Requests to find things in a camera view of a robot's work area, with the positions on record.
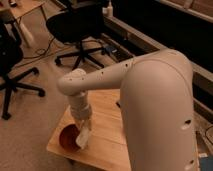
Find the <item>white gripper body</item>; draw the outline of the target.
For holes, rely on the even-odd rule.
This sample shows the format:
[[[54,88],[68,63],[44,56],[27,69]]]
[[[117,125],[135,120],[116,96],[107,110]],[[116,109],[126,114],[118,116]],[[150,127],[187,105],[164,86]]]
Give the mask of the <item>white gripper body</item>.
[[[92,108],[88,102],[71,101],[70,112],[77,125],[88,120],[92,115]]]

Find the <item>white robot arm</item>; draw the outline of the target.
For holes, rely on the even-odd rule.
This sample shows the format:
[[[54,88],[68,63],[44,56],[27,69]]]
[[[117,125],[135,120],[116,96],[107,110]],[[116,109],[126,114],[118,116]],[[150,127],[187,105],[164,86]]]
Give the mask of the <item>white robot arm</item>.
[[[91,133],[90,90],[118,89],[132,171],[198,171],[194,126],[193,69],[181,52],[164,49],[87,73],[75,69],[58,81],[80,131]]]

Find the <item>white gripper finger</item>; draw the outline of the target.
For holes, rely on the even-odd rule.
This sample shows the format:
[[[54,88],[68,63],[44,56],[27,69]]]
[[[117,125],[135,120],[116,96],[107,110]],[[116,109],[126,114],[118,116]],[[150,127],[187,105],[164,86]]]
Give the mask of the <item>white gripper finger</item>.
[[[83,127],[83,121],[76,121],[75,124],[78,130],[80,131]]]
[[[92,121],[88,119],[85,121],[86,127],[91,131],[92,130]]]

